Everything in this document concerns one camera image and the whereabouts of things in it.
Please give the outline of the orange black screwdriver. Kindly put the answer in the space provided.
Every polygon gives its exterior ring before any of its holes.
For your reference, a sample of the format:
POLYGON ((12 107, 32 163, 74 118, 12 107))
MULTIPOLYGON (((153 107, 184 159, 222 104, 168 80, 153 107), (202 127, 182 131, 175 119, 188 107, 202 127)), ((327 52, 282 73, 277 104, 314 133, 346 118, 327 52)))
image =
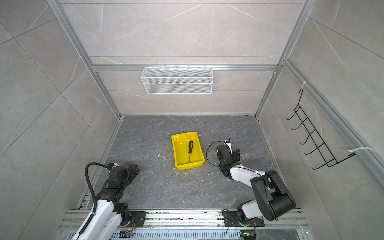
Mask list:
POLYGON ((188 154, 189 154, 189 163, 191 162, 191 155, 193 153, 193 146, 194 146, 194 142, 192 140, 189 141, 189 151, 188 151, 188 154))

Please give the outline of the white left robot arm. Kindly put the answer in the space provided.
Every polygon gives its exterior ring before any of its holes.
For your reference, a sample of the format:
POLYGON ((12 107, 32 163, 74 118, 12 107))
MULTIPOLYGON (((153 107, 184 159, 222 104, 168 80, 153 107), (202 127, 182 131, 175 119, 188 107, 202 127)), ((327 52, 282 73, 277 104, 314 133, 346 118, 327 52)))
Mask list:
POLYGON ((85 167, 85 178, 90 190, 93 207, 84 220, 73 240, 109 240, 117 228, 132 226, 127 230, 127 235, 134 235, 136 232, 135 219, 125 203, 120 203, 125 189, 140 173, 136 164, 127 167, 117 163, 101 164, 91 162, 85 167), (104 182, 102 189, 95 194, 90 181, 89 167, 95 165, 108 170, 109 178, 104 182))

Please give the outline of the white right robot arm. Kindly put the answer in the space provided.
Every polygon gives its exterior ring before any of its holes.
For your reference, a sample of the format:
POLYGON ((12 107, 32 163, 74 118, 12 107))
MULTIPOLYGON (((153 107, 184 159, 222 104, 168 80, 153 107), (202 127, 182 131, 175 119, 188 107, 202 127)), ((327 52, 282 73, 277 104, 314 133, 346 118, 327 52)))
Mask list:
POLYGON ((240 164, 240 149, 229 141, 220 142, 216 153, 219 160, 217 167, 224 177, 252 188, 255 195, 254 200, 238 206, 238 224, 243 225, 259 217, 277 221, 296 208, 293 195, 276 171, 258 171, 240 164))

